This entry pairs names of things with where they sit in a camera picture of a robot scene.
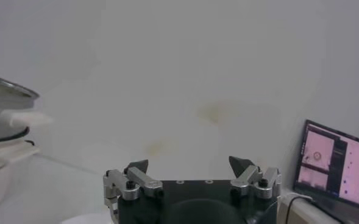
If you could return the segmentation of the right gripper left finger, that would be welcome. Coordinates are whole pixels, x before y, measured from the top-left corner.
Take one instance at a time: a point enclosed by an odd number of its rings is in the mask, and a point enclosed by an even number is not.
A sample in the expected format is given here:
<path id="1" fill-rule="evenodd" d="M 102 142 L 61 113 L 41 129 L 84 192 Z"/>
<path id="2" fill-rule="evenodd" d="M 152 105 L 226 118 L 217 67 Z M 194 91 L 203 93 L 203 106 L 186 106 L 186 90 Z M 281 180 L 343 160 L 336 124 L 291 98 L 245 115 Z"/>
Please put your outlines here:
<path id="1" fill-rule="evenodd" d="M 163 182 L 148 176 L 149 160 L 131 162 L 123 171 L 107 170 L 103 176 L 104 198 L 137 200 L 141 194 L 151 198 L 163 197 Z"/>

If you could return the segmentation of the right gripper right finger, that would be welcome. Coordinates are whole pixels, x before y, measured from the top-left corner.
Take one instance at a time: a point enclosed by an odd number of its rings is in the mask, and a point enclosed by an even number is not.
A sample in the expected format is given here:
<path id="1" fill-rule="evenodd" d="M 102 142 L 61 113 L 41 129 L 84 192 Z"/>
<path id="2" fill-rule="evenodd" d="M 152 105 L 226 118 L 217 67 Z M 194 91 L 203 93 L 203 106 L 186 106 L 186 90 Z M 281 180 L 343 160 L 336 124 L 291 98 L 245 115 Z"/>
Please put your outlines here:
<path id="1" fill-rule="evenodd" d="M 257 198 L 269 200 L 279 197 L 282 190 L 282 174 L 276 167 L 265 172 L 249 159 L 229 156 L 235 179 L 230 180 L 231 194 L 236 198 L 246 197 L 253 191 Z"/>

